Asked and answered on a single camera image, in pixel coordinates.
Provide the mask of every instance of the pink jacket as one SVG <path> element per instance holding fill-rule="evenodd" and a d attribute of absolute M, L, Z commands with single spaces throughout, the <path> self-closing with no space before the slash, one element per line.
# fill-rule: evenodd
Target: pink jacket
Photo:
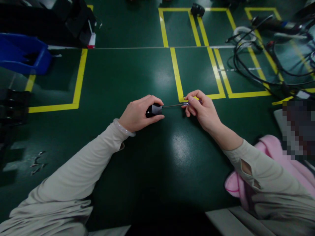
<path fill-rule="evenodd" d="M 255 148 L 282 165 L 284 169 L 297 178 L 307 191 L 315 197 L 314 175 L 301 163 L 291 160 L 290 156 L 284 155 L 279 139 L 272 135 L 266 135 L 260 139 Z M 245 210 L 249 210 L 248 199 L 251 196 L 246 196 L 244 180 L 236 171 L 232 172 L 227 178 L 225 189 L 232 196 L 240 198 L 242 207 Z"/>

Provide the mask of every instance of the clear bracelet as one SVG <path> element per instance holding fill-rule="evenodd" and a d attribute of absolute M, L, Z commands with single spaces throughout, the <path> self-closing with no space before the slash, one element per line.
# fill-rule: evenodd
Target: clear bracelet
<path fill-rule="evenodd" d="M 119 122 L 118 122 L 118 119 L 117 118 L 115 118 L 114 119 L 114 125 L 117 127 L 117 129 L 119 129 L 121 132 L 123 132 L 124 134 L 126 134 L 126 135 L 128 135 L 128 136 L 130 136 L 130 137 L 134 137 L 134 136 L 136 136 L 136 133 L 135 132 L 130 132 L 130 131 L 128 131 L 128 130 L 126 130 Z"/>

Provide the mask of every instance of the hand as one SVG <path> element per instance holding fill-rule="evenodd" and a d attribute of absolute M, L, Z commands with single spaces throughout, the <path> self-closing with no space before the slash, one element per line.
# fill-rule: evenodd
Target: hand
<path fill-rule="evenodd" d="M 148 107 L 151 106 L 153 103 L 158 103 L 161 106 L 164 105 L 161 99 L 151 95 L 147 95 L 139 100 L 129 103 L 118 122 L 125 129 L 133 133 L 143 129 L 144 127 L 152 123 L 164 119 L 163 115 L 156 115 L 150 118 L 146 118 L 145 112 L 147 111 Z"/>
<path fill-rule="evenodd" d="M 202 100 L 202 104 L 194 98 L 195 96 Z M 200 90 L 196 90 L 187 94 L 185 100 L 189 100 L 190 103 L 190 106 L 182 106 L 186 109 L 187 117 L 190 117 L 190 114 L 196 116 L 205 131 L 212 133 L 221 127 L 222 123 L 211 98 Z"/>

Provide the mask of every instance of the blue crate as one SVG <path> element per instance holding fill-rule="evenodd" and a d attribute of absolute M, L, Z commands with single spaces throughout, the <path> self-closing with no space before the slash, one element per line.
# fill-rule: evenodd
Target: blue crate
<path fill-rule="evenodd" d="M 35 37 L 0 33 L 0 66 L 21 74 L 43 75 L 52 61 L 47 44 Z"/>

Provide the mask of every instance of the finger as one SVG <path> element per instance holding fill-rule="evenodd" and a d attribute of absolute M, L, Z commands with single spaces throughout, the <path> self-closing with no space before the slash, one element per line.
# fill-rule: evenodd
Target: finger
<path fill-rule="evenodd" d="M 189 100 L 190 106 L 195 108 L 197 112 L 200 112 L 202 109 L 204 109 L 204 107 L 200 104 L 200 102 L 197 99 L 193 98 L 192 96 L 188 96 L 188 100 Z"/>
<path fill-rule="evenodd" d="M 164 115 L 156 115 L 156 116 L 152 116 L 150 118 L 147 118 L 145 119 L 146 121 L 146 126 L 150 125 L 150 124 L 153 124 L 153 123 L 156 123 L 158 122 L 159 120 L 163 120 L 165 118 Z"/>
<path fill-rule="evenodd" d="M 187 116 L 187 117 L 190 117 L 190 112 L 189 112 L 189 110 L 188 110 L 188 107 L 186 107 L 185 113 L 186 113 L 186 116 Z"/>
<path fill-rule="evenodd" d="M 193 116 L 197 115 L 197 111 L 192 106 L 188 106 L 188 110 Z"/>
<path fill-rule="evenodd" d="M 145 101 L 144 101 L 144 105 L 145 107 L 149 107 L 151 106 L 153 103 L 158 103 L 160 104 L 161 106 L 164 105 L 164 103 L 162 102 L 161 99 L 157 98 L 156 96 L 150 96 L 149 98 L 147 98 Z"/>
<path fill-rule="evenodd" d="M 200 90 L 195 90 L 195 91 L 192 91 L 190 92 L 189 94 L 187 94 L 187 96 L 185 97 L 185 100 L 188 100 L 188 97 L 189 96 L 192 96 L 192 97 L 197 97 L 199 99 L 201 99 L 202 101 L 205 101 L 207 96 L 201 92 Z"/>
<path fill-rule="evenodd" d="M 148 99 L 150 96 L 151 96 L 151 95 L 146 95 L 146 96 L 143 97 L 143 98 L 140 98 L 140 99 L 138 99 L 138 100 L 135 100 L 135 102 L 142 102 L 142 101 Z"/>

